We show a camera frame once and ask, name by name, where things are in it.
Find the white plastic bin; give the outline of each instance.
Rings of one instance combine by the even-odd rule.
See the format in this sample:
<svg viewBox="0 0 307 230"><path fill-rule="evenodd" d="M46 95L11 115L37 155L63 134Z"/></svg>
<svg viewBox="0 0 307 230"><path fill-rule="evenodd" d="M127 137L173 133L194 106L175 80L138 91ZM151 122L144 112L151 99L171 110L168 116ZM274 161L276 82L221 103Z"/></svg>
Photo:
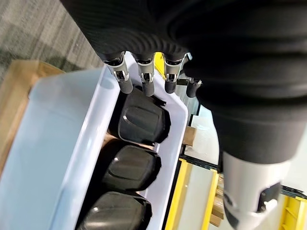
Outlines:
<svg viewBox="0 0 307 230"><path fill-rule="evenodd" d="M141 85L130 53L126 63ZM155 71L155 95L166 101L168 138L155 145L162 168L141 195L152 203L147 229L162 228L188 110ZM116 104L119 86L104 67L41 79L15 136L0 181L1 230L73 230Z"/></svg>

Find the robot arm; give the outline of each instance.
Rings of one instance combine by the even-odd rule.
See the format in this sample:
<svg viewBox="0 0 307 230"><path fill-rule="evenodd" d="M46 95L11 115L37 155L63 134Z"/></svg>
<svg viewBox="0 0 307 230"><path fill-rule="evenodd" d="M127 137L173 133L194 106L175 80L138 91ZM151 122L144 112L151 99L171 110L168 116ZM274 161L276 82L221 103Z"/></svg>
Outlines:
<svg viewBox="0 0 307 230"><path fill-rule="evenodd" d="M165 59L172 93L187 52L187 76L210 109L224 162L224 207L235 229L259 225L307 120L305 0L61 0L95 52L132 90L123 52L154 93L153 56Z"/></svg>

